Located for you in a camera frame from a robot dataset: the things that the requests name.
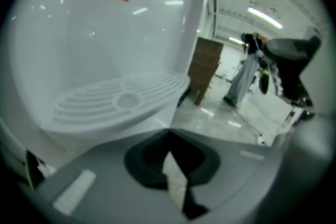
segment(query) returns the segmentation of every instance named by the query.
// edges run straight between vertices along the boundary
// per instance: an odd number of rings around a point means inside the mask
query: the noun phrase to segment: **white wall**
[[[335,41],[335,34],[331,32],[322,41],[320,49],[300,75],[300,79],[312,100],[316,114],[335,114]]]
[[[245,57],[244,52],[238,47],[225,44],[220,56],[220,64],[215,74],[224,79],[232,80],[239,61]]]
[[[271,91],[263,95],[257,85],[250,99],[258,109],[278,124],[283,124],[292,106]]]

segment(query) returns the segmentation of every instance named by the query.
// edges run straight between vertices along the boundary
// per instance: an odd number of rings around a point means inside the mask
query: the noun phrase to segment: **white plastic panel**
[[[220,64],[216,70],[216,75],[232,80],[237,71],[239,61],[246,55],[240,48],[225,44],[220,56]]]
[[[51,102],[41,128],[53,135],[124,129],[169,105],[189,82],[186,75],[160,72],[77,88]]]
[[[167,5],[169,1],[179,4]],[[108,113],[92,108],[93,114],[85,115],[88,110],[62,107],[69,105],[66,98],[96,90],[88,86],[99,89],[104,81],[125,82],[126,77],[153,72],[186,74],[202,4],[203,0],[14,0],[0,32],[0,117],[25,148],[55,168],[99,143],[169,127],[178,89],[141,112],[139,106],[116,107],[130,114],[103,126],[92,121],[81,128],[57,124],[54,117],[80,112],[80,119],[95,119],[95,113]],[[184,84],[186,77],[178,76]],[[120,93],[114,94],[116,101]],[[129,104],[133,95],[128,97]]]

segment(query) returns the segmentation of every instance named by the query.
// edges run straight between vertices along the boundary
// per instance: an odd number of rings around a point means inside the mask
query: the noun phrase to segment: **ceiling light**
[[[254,15],[257,15],[258,17],[260,17],[260,18],[262,18],[262,19],[264,19],[266,21],[268,21],[270,24],[273,24],[275,27],[277,27],[279,29],[283,28],[282,24],[278,23],[276,20],[272,19],[271,17],[269,17],[265,13],[262,13],[261,11],[255,9],[255,8],[249,7],[247,9],[247,11],[251,12]]]
[[[141,13],[141,12],[145,12],[146,10],[148,10],[147,8],[140,8],[138,9],[137,11],[133,12],[133,14],[138,14],[138,13]]]
[[[182,0],[175,0],[175,1],[166,1],[165,4],[166,5],[183,5],[183,1]]]
[[[244,42],[242,42],[241,40],[237,39],[237,38],[234,38],[234,37],[229,37],[229,40],[235,42],[235,43],[238,43],[238,44],[244,44]]]
[[[201,110],[207,114],[209,114],[211,117],[213,117],[215,114],[211,113],[208,109],[201,108]]]
[[[228,121],[228,122],[229,122],[229,124],[231,124],[234,127],[241,128],[241,125],[239,123],[237,123],[237,122],[232,122],[232,121]]]

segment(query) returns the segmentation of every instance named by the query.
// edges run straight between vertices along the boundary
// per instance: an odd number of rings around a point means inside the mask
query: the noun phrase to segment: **wooden cabinet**
[[[190,86],[200,93],[195,101],[196,105],[201,100],[214,75],[220,60],[223,44],[199,37],[197,40],[193,59],[191,61],[188,75],[191,79]]]

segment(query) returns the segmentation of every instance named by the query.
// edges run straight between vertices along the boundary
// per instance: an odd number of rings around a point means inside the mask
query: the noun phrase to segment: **floor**
[[[264,141],[271,146],[280,124],[258,109],[250,100],[251,93],[233,109],[223,101],[229,87],[225,79],[214,76],[201,104],[196,106],[195,93],[189,94],[176,110],[171,126],[218,139],[248,144]]]

